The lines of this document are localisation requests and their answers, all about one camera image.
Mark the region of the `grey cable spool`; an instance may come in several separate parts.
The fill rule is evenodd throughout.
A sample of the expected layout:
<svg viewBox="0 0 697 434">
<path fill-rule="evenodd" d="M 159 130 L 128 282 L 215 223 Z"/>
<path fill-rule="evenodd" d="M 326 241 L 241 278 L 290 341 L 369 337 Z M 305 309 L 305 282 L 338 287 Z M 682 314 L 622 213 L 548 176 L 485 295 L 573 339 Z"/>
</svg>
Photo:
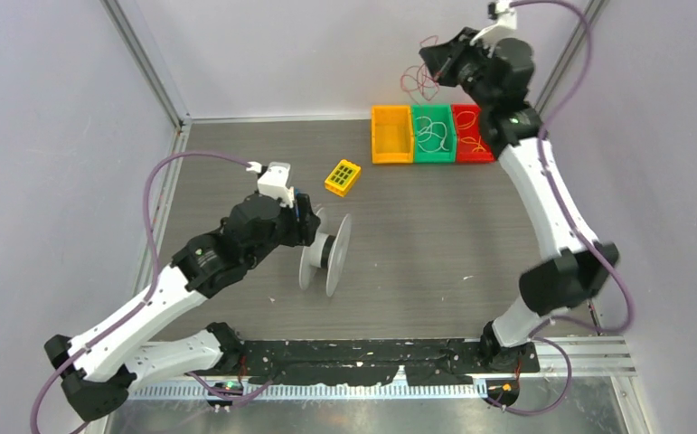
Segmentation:
<svg viewBox="0 0 697 434">
<path fill-rule="evenodd" d="M 298 271 L 298 284 L 302 290 L 310 287 L 319 270 L 326 272 L 325 293 L 331 297 L 338 287 L 350 245 L 353 219 L 347 213 L 336 234 L 328 231 L 328 220 L 323 208 L 316 211 L 320 224 L 316 238 L 310 246 L 302 249 Z"/>
</svg>

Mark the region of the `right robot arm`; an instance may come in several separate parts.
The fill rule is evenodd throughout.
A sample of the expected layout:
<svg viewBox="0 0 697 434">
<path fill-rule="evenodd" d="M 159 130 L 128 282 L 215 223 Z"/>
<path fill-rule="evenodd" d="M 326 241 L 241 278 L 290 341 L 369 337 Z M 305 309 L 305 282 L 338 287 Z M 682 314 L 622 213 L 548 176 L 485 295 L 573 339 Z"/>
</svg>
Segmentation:
<svg viewBox="0 0 697 434">
<path fill-rule="evenodd" d="M 465 27 L 419 56 L 438 85 L 461 88 L 481 109 L 480 136 L 513 182 L 529 215 L 541 262 L 518 279 L 519 295 L 479 338 L 477 360 L 503 371 L 552 319 L 595 297 L 619 260 L 587 225 L 553 161 L 542 119 L 527 101 L 535 70 L 531 46 L 504 38 L 474 42 Z"/>
</svg>

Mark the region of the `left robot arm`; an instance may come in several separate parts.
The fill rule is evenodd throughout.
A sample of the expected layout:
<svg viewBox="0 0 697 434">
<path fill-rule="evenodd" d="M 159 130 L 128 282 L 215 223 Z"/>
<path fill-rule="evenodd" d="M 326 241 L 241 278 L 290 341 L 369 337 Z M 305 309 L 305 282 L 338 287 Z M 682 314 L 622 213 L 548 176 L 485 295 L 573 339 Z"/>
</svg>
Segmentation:
<svg viewBox="0 0 697 434">
<path fill-rule="evenodd" d="M 309 247 L 321 223 L 307 193 L 292 203 L 255 192 L 219 228 L 191 238 L 151 285 L 87 332 L 44 345 L 67 402 L 85 422 L 118 409 L 132 392 L 167 378 L 215 369 L 234 373 L 244 346 L 225 323 L 182 340 L 149 340 L 182 314 L 242 281 L 274 249 Z"/>
</svg>

